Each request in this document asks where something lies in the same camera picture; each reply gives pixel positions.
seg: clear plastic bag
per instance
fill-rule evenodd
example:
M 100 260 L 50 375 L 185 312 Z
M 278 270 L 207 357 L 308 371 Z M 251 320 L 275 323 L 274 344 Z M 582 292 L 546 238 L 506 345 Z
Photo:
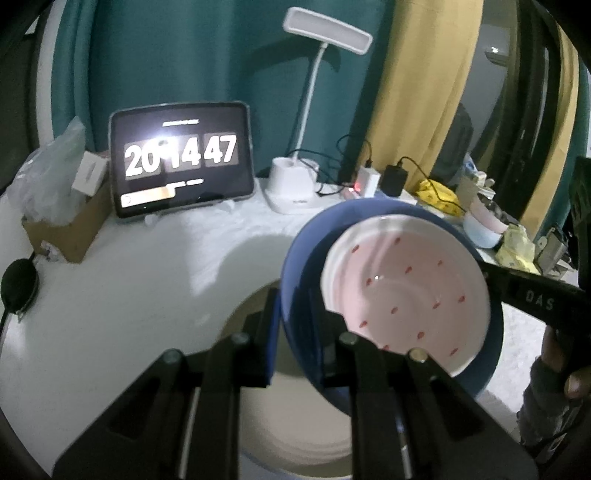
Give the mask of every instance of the clear plastic bag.
M 29 155 L 7 188 L 8 200 L 26 220 L 67 225 L 82 210 L 86 196 L 72 183 L 85 143 L 84 125 L 74 117 L 65 132 Z

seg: teal curtain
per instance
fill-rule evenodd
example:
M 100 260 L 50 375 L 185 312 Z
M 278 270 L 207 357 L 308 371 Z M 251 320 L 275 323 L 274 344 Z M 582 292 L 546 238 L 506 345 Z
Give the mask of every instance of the teal curtain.
M 544 222 L 538 231 L 538 238 L 545 235 L 554 224 L 561 228 L 564 226 L 570 212 L 569 186 L 570 180 L 573 177 L 574 163 L 577 157 L 586 155 L 588 138 L 589 80 L 587 78 L 587 68 L 579 57 L 579 92 L 577 94 L 577 111 L 574 116 L 573 134 L 570 137 L 569 152 L 566 155 L 558 188 L 554 193 Z
M 273 157 L 293 146 L 319 46 L 283 31 L 285 12 L 293 6 L 374 36 L 364 56 L 330 46 L 320 67 L 303 148 L 340 158 L 336 140 L 348 133 L 364 137 L 369 124 L 388 47 L 391 0 L 69 0 L 52 78 L 55 134 L 78 114 L 88 146 L 102 151 L 109 115 L 118 109 L 242 100 L 251 108 L 255 171 L 264 175 Z M 85 61 L 88 73 L 82 71 Z M 342 165 L 312 157 L 332 176 L 340 171 L 347 177 L 361 143 L 343 142 Z

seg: tablet screen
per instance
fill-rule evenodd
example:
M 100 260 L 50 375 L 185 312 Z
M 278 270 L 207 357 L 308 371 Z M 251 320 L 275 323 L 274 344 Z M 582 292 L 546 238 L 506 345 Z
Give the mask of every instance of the tablet screen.
M 247 197 L 254 191 L 248 108 L 183 103 L 114 113 L 109 127 L 117 216 Z

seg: screw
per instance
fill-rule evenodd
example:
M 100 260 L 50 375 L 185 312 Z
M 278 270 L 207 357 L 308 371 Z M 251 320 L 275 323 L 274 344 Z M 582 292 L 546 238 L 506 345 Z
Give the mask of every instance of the screw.
M 251 337 L 246 332 L 237 332 L 232 334 L 232 343 L 236 346 L 248 345 L 250 341 Z
M 165 364 L 174 365 L 175 363 L 180 362 L 181 357 L 181 352 L 170 349 L 163 353 L 162 360 L 164 360 Z
M 345 346 L 353 346 L 357 343 L 359 338 L 351 332 L 343 332 L 339 335 L 339 342 Z
M 422 348 L 413 348 L 410 350 L 409 356 L 412 360 L 420 364 L 425 363 L 429 358 L 429 354 Z

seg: blue bowl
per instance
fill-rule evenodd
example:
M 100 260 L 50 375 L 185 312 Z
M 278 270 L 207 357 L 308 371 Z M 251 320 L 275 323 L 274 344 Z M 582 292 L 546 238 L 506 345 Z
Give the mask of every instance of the blue bowl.
M 335 407 L 350 414 L 347 388 L 323 388 L 322 358 L 317 328 L 310 309 L 310 289 L 320 285 L 320 276 L 330 247 L 350 226 L 367 218 L 400 213 L 435 223 L 456 237 L 474 256 L 480 255 L 464 234 L 436 215 L 399 200 L 386 198 L 350 200 L 315 216 L 300 231 L 287 253 L 281 273 L 281 317 L 295 358 L 306 377 Z M 488 384 L 501 355 L 503 312 L 498 296 L 491 293 L 491 321 L 482 349 L 456 379 L 476 397 Z

